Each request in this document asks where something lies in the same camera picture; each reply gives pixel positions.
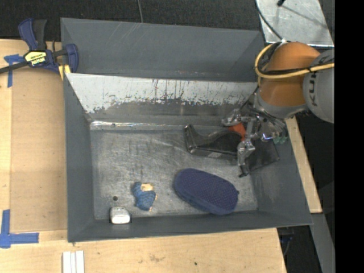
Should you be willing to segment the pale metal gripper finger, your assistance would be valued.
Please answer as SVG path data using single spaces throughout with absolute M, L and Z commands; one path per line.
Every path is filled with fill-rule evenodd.
M 242 112 L 240 109 L 233 109 L 226 117 L 221 120 L 223 127 L 236 126 L 242 122 Z
M 255 151 L 255 146 L 252 144 L 251 140 L 243 140 L 237 147 L 237 159 L 238 166 L 240 168 L 239 177 L 245 177 L 249 174 L 250 170 L 247 165 L 247 158 Z

